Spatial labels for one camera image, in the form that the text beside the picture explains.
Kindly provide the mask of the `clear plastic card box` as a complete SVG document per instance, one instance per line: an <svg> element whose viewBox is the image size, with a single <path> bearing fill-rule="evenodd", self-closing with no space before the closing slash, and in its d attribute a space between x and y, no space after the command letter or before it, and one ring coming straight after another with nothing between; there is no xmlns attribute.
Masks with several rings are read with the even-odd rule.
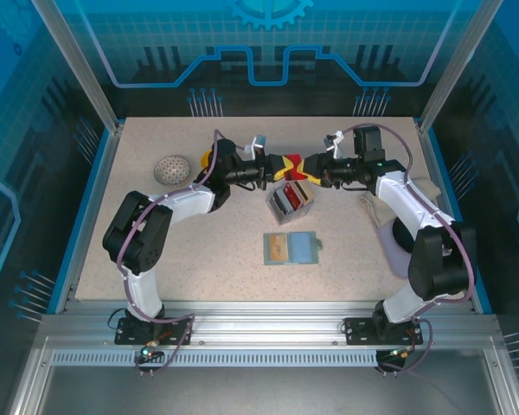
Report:
<svg viewBox="0 0 519 415"><path fill-rule="evenodd" d="M286 199L285 194L283 193L283 187L287 183L288 182L284 182L283 184L271 190L266 198L266 205L269 207L275 220L280 226L283 226L287 223L298 220L303 216L306 216L314 203L313 201L311 204L305 205L304 200L302 199L301 194L298 191L297 182L289 182L294 187L296 193L298 194L302 202L301 206L297 210L294 210L289 201Z"/></svg>

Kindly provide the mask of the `green leather card holder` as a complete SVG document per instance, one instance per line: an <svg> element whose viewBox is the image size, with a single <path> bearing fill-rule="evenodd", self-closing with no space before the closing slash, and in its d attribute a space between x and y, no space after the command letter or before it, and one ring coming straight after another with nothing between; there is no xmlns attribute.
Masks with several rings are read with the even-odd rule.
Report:
<svg viewBox="0 0 519 415"><path fill-rule="evenodd" d="M265 265L314 265L319 261L319 252L323 249L320 239L315 232L289 232L287 235L289 260L286 262L271 262L268 259L267 235L263 235Z"/></svg>

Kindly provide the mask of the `red white card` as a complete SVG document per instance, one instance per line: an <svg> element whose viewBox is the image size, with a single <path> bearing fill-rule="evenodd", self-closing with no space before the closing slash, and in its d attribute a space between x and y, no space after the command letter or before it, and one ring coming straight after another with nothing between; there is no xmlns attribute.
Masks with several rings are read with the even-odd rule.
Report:
<svg viewBox="0 0 519 415"><path fill-rule="evenodd" d="M283 193L294 210L297 210L301 206L302 202L291 183L288 182L283 187Z"/></svg>

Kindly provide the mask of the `beige cloth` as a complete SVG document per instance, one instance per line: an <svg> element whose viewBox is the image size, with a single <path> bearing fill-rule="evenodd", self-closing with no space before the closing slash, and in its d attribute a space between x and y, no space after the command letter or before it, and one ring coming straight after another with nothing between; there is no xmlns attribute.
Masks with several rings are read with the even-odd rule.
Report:
<svg viewBox="0 0 519 415"><path fill-rule="evenodd" d="M413 184L430 201L436 201L437 197L441 195L440 188L428 177L414 177ZM386 202L368 191L361 193L359 203L377 228L397 218L397 214Z"/></svg>

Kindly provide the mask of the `black round dish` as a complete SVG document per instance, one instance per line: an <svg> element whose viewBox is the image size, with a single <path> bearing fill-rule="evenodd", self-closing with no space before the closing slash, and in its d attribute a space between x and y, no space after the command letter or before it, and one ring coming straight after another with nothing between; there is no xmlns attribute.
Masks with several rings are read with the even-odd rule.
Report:
<svg viewBox="0 0 519 415"><path fill-rule="evenodd" d="M415 239L399 218L394 219L392 225L392 235L396 244L403 251L409 254L413 252Z"/></svg>

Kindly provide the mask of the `lavender board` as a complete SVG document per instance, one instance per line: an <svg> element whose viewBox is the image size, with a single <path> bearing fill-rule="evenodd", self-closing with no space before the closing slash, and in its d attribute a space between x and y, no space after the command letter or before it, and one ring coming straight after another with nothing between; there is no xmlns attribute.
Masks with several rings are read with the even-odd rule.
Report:
<svg viewBox="0 0 519 415"><path fill-rule="evenodd" d="M401 279L407 279L407 270L411 259L411 254L403 251L394 241L392 235L393 221L389 221L384 226L377 229L377 237L381 248L387 259L391 272Z"/></svg>

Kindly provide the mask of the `aluminium base beam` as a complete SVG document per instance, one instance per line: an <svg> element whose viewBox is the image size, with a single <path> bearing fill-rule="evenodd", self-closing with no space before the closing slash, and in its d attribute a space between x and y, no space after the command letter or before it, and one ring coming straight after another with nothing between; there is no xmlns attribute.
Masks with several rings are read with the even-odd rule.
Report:
<svg viewBox="0 0 519 415"><path fill-rule="evenodd" d="M67 303L66 312L45 315L37 348L112 348L106 320L114 301ZM344 348L346 317L370 317L375 302L168 301L167 316L195 314L190 346L195 349ZM471 303L445 303L425 313L436 349L487 349L504 344L497 317L473 312Z"/></svg>

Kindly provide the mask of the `steel sheet tray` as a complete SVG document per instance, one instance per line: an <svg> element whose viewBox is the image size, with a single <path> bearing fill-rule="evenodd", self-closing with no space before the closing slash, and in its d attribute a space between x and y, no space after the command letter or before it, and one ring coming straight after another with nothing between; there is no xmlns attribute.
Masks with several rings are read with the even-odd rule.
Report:
<svg viewBox="0 0 519 415"><path fill-rule="evenodd" d="M501 365L431 352L413 371L371 367L131 367L29 363L0 415L516 415Z"/></svg>

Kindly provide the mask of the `aluminium frame post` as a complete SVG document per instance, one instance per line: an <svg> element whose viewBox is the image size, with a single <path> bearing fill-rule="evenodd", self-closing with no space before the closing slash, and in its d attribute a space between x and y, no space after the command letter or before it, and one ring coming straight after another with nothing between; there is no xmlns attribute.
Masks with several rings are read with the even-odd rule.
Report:
<svg viewBox="0 0 519 415"><path fill-rule="evenodd" d="M105 128L118 131L119 122L104 91L54 0L30 0Z"/></svg>
<svg viewBox="0 0 519 415"><path fill-rule="evenodd" d="M419 133L426 135L470 62L503 0L481 0L463 37L445 67L420 116Z"/></svg>

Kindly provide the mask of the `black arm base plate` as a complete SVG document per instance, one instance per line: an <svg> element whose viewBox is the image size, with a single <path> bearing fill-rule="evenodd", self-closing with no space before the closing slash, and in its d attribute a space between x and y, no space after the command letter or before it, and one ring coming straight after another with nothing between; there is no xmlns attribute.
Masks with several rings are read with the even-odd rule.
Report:
<svg viewBox="0 0 519 415"><path fill-rule="evenodd" d="M406 346L424 343L419 324L413 322L375 323L371 317L349 317L343 320L341 331L348 346Z"/></svg>
<svg viewBox="0 0 519 415"><path fill-rule="evenodd" d="M144 346L151 341L158 341L161 346L176 346L190 324L190 319L173 323L144 322L132 317L118 320L114 343L116 345Z"/></svg>

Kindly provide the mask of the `aluminium side rail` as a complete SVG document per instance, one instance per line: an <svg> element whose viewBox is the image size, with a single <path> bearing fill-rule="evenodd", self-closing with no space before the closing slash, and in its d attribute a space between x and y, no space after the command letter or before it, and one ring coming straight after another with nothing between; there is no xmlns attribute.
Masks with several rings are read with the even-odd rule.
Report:
<svg viewBox="0 0 519 415"><path fill-rule="evenodd" d="M63 312L72 286L77 285L80 279L124 126L125 121L121 120L115 132L105 130L100 139L99 148L86 182L74 226L48 303L48 315Z"/></svg>

